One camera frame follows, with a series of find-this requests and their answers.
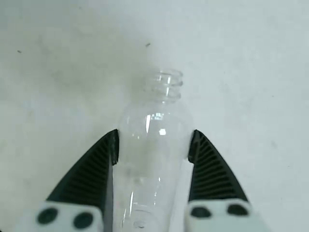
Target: white surface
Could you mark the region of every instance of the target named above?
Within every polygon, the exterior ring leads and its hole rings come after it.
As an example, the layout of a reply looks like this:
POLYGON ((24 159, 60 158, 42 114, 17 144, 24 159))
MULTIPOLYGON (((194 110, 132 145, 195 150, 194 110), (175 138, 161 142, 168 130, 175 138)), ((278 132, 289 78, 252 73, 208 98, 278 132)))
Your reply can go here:
POLYGON ((308 25, 306 0, 1 0, 2 231, 116 127, 145 64, 183 71, 270 228, 308 228, 308 25))

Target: ribbed rubber pad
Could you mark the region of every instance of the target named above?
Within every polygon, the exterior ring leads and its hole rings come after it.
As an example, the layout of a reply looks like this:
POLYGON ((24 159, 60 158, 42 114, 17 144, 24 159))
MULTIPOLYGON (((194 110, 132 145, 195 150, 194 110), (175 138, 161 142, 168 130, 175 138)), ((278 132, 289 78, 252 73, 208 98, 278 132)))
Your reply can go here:
POLYGON ((194 131, 188 159, 194 164, 189 201, 230 198, 248 201, 227 163, 198 130, 194 131))
POLYGON ((48 201, 98 207, 104 226, 112 223, 112 164, 118 161, 119 137, 113 130, 97 141, 68 171, 48 201))

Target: clear plastic bottle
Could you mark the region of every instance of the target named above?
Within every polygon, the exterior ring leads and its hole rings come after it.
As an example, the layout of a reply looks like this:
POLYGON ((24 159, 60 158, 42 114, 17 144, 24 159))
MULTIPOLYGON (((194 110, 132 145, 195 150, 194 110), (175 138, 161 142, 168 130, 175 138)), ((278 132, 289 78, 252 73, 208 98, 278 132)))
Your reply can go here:
POLYGON ((113 168, 115 232, 167 232, 181 163, 188 155, 191 116, 181 103, 183 75, 150 73, 144 96, 125 110, 113 168))

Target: bottle opening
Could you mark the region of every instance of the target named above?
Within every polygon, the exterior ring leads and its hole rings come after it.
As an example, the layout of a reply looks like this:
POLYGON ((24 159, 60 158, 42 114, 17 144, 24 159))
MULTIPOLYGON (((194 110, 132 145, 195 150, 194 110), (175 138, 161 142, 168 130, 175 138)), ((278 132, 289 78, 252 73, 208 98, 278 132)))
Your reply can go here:
POLYGON ((148 96, 160 101, 175 101, 181 98, 180 87, 183 74, 174 69, 160 69, 150 72, 145 83, 148 96))

